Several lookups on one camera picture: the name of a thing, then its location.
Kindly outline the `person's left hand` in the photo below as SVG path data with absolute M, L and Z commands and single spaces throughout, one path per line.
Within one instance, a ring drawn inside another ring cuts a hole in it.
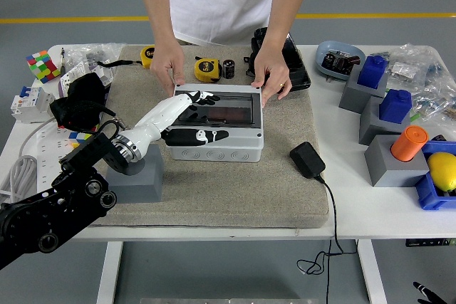
M 285 98 L 291 90 L 289 68 L 286 65 L 281 47 L 264 44 L 254 60 L 255 78 L 251 83 L 254 88 L 261 88 L 261 106 L 276 95 L 279 100 Z

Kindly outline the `black-white robot right hand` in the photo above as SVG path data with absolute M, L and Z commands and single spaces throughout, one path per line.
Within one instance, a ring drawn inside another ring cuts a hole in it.
M 447 304 L 439 295 L 431 291 L 423 284 L 414 281 L 413 286 L 425 296 L 425 299 L 418 298 L 417 302 L 421 304 Z

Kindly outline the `person's right hand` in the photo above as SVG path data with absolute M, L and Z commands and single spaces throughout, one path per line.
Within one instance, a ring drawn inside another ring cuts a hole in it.
M 175 39 L 155 44 L 150 71 L 168 96 L 174 94 L 176 85 L 185 84 L 184 62 L 182 47 Z

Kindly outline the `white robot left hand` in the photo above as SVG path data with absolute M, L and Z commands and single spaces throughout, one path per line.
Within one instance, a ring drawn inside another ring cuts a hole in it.
M 163 139 L 169 146 L 202 146 L 229 136 L 226 130 L 176 129 L 169 127 L 187 108 L 196 104 L 213 105 L 219 97 L 204 91 L 193 91 L 172 96 L 160 101 L 131 130 L 123 132 L 128 142 L 133 144 L 133 162 L 141 160 L 151 142 Z

